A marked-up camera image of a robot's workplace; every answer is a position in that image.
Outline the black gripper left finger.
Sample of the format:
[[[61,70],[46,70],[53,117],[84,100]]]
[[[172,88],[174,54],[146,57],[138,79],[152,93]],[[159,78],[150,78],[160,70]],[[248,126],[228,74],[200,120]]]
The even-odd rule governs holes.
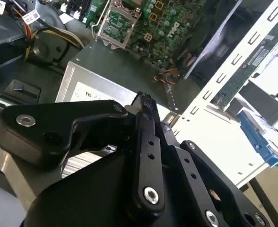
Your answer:
[[[28,213],[49,186],[125,148],[161,148],[137,93],[113,100],[12,105],[0,111],[0,171]]]

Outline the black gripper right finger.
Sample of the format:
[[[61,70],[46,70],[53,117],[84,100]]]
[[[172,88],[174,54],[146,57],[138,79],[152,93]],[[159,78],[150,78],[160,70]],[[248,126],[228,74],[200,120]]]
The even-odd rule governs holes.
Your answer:
[[[258,208],[192,141],[179,143],[172,129],[159,119],[155,100],[146,95],[156,136],[160,139],[165,182],[174,210],[190,227],[269,227]]]

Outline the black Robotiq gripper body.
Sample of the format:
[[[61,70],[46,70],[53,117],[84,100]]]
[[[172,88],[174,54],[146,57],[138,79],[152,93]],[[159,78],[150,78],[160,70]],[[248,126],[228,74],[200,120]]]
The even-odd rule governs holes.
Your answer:
[[[190,192],[196,155],[180,148],[125,148],[46,188],[26,227],[198,227]]]

